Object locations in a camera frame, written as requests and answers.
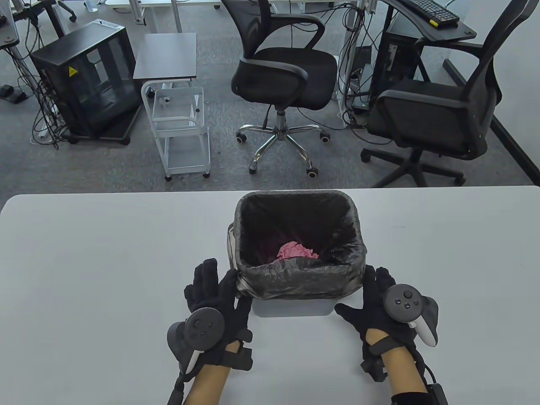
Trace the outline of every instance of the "forearm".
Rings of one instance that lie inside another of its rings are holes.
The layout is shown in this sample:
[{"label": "forearm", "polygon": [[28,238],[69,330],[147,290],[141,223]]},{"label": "forearm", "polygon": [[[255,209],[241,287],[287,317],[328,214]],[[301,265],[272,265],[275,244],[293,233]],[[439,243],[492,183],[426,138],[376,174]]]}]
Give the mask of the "forearm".
[{"label": "forearm", "polygon": [[[240,343],[234,342],[226,350],[236,353],[239,348]],[[205,364],[195,377],[184,405],[218,405],[230,371],[230,367]]]},{"label": "forearm", "polygon": [[[366,340],[369,345],[373,345],[386,336],[388,334],[383,331],[369,329]],[[390,379],[393,395],[427,393],[414,359],[405,347],[397,347],[382,354],[381,357]]]}]

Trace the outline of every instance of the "pink tissue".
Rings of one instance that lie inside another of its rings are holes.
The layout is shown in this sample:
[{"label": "pink tissue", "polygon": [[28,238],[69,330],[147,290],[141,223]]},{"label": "pink tissue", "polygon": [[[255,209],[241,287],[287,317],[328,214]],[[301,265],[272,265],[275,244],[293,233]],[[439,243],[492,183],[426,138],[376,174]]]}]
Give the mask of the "pink tissue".
[{"label": "pink tissue", "polygon": [[278,260],[291,258],[311,258],[318,259],[319,255],[313,253],[312,249],[303,247],[298,242],[289,242],[279,248]]}]

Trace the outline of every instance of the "black baseboard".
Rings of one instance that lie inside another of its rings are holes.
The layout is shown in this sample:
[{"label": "black baseboard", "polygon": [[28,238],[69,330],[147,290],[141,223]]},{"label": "black baseboard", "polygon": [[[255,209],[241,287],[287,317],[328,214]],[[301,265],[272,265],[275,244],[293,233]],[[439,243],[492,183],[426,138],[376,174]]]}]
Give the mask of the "black baseboard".
[{"label": "black baseboard", "polygon": [[[448,73],[454,83],[456,83],[458,86],[465,86],[465,78],[461,75],[459,70],[449,59],[444,60],[442,67],[444,68],[444,70],[446,70],[446,73]],[[531,179],[531,181],[535,185],[540,186],[540,170],[527,156],[525,151],[521,149],[521,147],[518,145],[512,135],[510,135],[510,132],[506,130],[506,128],[503,126],[503,124],[501,124],[497,117],[493,116],[490,127],[493,133],[501,141],[503,146],[517,162],[517,164],[529,177],[529,179]]]}]

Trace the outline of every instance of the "black garbage bag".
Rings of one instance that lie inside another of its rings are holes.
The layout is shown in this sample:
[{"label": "black garbage bag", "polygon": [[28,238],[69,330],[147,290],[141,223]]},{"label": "black garbage bag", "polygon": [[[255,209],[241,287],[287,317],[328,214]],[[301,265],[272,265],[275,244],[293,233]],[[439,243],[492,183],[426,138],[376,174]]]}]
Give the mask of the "black garbage bag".
[{"label": "black garbage bag", "polygon": [[[229,236],[234,238],[229,258],[239,270],[238,290],[245,295],[339,299],[362,285],[367,249],[356,207],[340,191],[247,194],[238,202]],[[291,241],[319,258],[276,260],[280,247]]]}]

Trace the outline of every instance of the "chrome chair base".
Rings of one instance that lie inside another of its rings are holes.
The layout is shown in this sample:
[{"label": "chrome chair base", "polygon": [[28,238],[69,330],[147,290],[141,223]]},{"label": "chrome chair base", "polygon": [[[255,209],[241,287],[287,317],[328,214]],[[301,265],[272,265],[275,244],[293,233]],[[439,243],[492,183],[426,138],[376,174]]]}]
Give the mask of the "chrome chair base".
[{"label": "chrome chair base", "polygon": [[291,128],[287,127],[287,122],[285,120],[285,111],[278,111],[276,125],[273,129],[263,128],[259,125],[243,125],[238,129],[237,132],[237,142],[242,144],[246,141],[246,136],[244,135],[245,131],[254,131],[267,133],[272,135],[265,143],[261,145],[259,149],[255,152],[251,164],[249,165],[249,173],[255,174],[257,171],[257,164],[259,160],[264,156],[266,151],[270,149],[278,140],[284,140],[289,144],[293,145],[294,148],[298,151],[302,159],[307,164],[306,172],[309,177],[314,179],[319,174],[319,171],[313,167],[311,158],[306,150],[298,142],[291,137],[291,134],[306,132],[306,131],[318,131],[320,133],[320,139],[324,143],[330,142],[330,135],[326,133],[319,125],[302,125],[302,126],[293,126]]}]

